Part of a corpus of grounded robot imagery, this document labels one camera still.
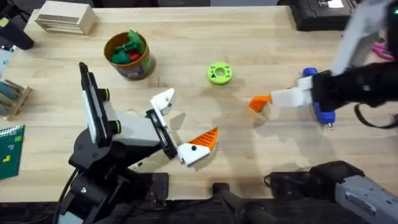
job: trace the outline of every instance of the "tin can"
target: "tin can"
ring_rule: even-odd
[[[156,60],[149,52],[149,46],[146,39],[142,35],[140,35],[140,37],[146,45],[145,51],[141,58],[127,65],[118,65],[112,63],[111,60],[114,53],[114,48],[117,46],[122,46],[130,41],[129,37],[127,36],[127,32],[116,34],[107,41],[104,47],[104,56],[107,61],[120,73],[120,75],[129,80],[142,80],[147,78],[156,67]]]

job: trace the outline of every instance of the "container label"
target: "container label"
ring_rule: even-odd
[[[132,78],[145,75],[152,67],[152,55],[148,57],[137,67],[121,68],[114,66],[115,69],[124,77]]]
[[[372,215],[372,216],[376,215],[375,206],[371,205],[370,203],[365,202],[364,200],[360,199],[355,194],[352,194],[351,192],[346,192],[345,198],[347,201],[358,206],[360,209],[364,210],[365,212],[369,213],[370,215]]]

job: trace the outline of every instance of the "label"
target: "label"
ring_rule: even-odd
[[[145,75],[152,66],[152,56],[148,55],[148,57],[137,67],[128,67],[121,68],[114,66],[115,69],[126,78],[139,77],[141,75]]]
[[[328,6],[331,7],[331,8],[342,8],[342,7],[344,7],[344,5],[341,2],[341,0],[328,1]]]
[[[346,192],[346,197],[345,198],[347,199],[347,201],[355,204],[360,209],[364,210],[365,212],[369,213],[370,215],[372,215],[372,216],[376,215],[375,206],[365,202],[364,200],[360,199],[355,194],[352,194],[351,192]]]

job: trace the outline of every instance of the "red toy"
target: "red toy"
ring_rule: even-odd
[[[135,53],[129,53],[130,59],[135,62],[136,60],[138,60],[139,58],[141,58],[141,55],[139,54],[135,54]]]

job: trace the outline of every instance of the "white box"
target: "white box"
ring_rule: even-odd
[[[35,21],[47,32],[88,34],[95,18],[89,4],[46,1]]]

